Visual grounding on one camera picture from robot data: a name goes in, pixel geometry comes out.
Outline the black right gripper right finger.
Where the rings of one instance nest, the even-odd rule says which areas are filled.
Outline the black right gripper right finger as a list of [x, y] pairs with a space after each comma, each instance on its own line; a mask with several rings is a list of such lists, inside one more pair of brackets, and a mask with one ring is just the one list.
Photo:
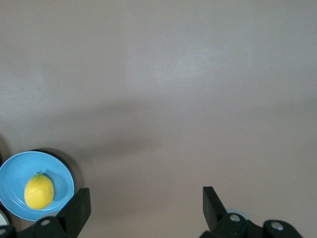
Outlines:
[[301, 238], [302, 235], [289, 223], [267, 220], [260, 227], [237, 210], [225, 209], [215, 189], [203, 187], [203, 213], [208, 230], [202, 238]]

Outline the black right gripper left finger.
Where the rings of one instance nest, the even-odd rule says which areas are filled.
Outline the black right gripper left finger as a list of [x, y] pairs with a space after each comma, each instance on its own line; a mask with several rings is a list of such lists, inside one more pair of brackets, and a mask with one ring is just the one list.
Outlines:
[[43, 217], [19, 232], [13, 225], [1, 226], [0, 236], [2, 238], [76, 238], [90, 214], [90, 190], [81, 188], [55, 216]]

